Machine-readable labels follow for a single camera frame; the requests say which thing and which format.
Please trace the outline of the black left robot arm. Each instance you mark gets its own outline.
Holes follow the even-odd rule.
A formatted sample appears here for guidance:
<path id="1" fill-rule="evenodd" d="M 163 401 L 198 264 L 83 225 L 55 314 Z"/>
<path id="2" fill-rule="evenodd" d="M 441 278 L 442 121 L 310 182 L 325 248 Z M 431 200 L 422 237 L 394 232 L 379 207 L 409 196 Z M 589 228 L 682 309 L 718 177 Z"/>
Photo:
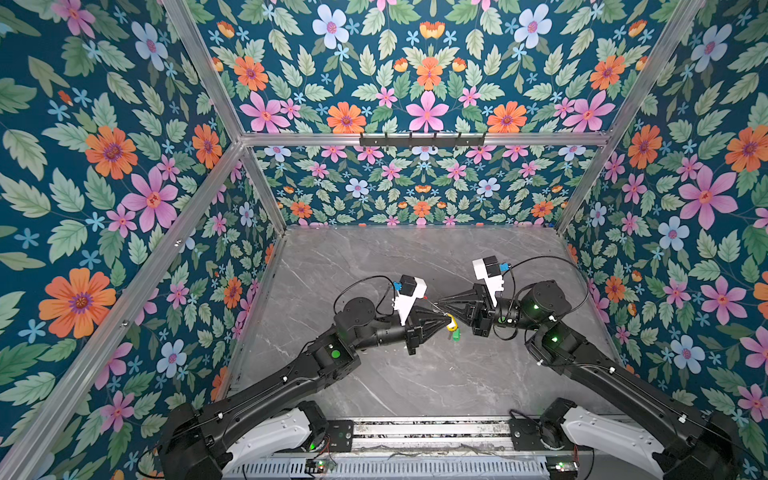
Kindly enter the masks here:
<path id="1" fill-rule="evenodd" d="M 200 409 L 188 403 L 174 408 L 157 447 L 164 478 L 220 479 L 276 452 L 323 447 L 329 422 L 312 395 L 359 367 L 360 351 L 403 344 L 413 355 L 451 322 L 421 307 L 402 320 L 378 315 L 369 299 L 349 301 L 282 369 Z"/>

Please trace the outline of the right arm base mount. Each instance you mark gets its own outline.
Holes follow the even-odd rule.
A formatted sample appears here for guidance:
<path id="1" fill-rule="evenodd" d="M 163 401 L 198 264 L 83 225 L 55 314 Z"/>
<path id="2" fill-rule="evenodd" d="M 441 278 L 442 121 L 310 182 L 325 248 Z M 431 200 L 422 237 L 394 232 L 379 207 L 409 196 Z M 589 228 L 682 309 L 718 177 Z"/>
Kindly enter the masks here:
<path id="1" fill-rule="evenodd" d="M 561 451 L 578 447 L 592 450 L 592 447 L 575 443 L 564 429 L 565 415 L 577 404 L 565 398 L 557 398 L 540 416 L 532 416 L 510 408 L 508 427 L 510 439 L 516 451 L 551 450 Z"/>

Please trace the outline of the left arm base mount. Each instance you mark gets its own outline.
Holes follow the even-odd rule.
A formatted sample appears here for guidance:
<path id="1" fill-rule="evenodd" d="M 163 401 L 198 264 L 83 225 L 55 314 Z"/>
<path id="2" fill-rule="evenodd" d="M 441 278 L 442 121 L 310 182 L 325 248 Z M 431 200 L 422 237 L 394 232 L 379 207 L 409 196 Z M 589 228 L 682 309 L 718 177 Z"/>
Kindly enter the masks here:
<path id="1" fill-rule="evenodd" d="M 323 420 L 315 421 L 309 425 L 309 435 L 301 444 L 300 449 L 305 452 L 330 451 L 350 452 L 355 433 L 353 420 Z"/>

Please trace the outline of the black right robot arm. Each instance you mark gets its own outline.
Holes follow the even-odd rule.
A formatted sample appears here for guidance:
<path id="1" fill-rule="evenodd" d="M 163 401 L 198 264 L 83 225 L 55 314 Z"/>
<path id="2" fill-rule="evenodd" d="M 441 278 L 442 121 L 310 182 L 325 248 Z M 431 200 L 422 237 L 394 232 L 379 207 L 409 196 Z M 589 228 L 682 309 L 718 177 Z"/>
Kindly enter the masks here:
<path id="1" fill-rule="evenodd" d="M 553 280 L 527 285 L 513 299 L 483 284 L 449 296 L 438 308 L 484 335 L 495 326 L 522 330 L 542 366 L 598 394 L 623 414 L 622 423 L 558 398 L 538 418 L 537 434 L 551 449 L 568 445 L 602 451 L 657 479 L 735 479 L 745 450 L 727 415 L 703 414 L 636 377 L 567 325 L 573 310 Z"/>

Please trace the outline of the silver metal keyring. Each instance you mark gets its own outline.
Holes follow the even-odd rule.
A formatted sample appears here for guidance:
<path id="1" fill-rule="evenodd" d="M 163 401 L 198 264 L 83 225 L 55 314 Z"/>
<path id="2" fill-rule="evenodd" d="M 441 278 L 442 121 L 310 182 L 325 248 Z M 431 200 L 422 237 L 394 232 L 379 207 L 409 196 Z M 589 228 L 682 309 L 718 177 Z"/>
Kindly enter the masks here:
<path id="1" fill-rule="evenodd" d="M 441 315 L 443 315 L 445 317 L 448 317 L 448 318 L 449 318 L 449 315 L 451 315 L 450 313 L 446 312 L 438 304 L 432 302 L 431 300 L 426 299 L 426 302 L 427 302 L 428 306 L 430 307 L 430 309 L 432 311 L 434 311 L 435 313 L 439 313 L 439 314 L 441 314 Z"/>

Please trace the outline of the yellow key tag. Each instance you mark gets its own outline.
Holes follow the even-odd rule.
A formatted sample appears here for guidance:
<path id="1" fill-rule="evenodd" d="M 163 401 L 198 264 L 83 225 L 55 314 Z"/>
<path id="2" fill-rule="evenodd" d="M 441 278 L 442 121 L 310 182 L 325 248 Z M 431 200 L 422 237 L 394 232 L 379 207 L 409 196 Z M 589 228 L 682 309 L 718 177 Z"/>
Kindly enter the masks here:
<path id="1" fill-rule="evenodd" d="M 456 318 L 454 316 L 452 316 L 452 315 L 449 315 L 449 319 L 450 319 L 450 322 L 446 326 L 446 328 L 450 332 L 455 332 L 459 328 L 458 322 L 457 322 Z"/>

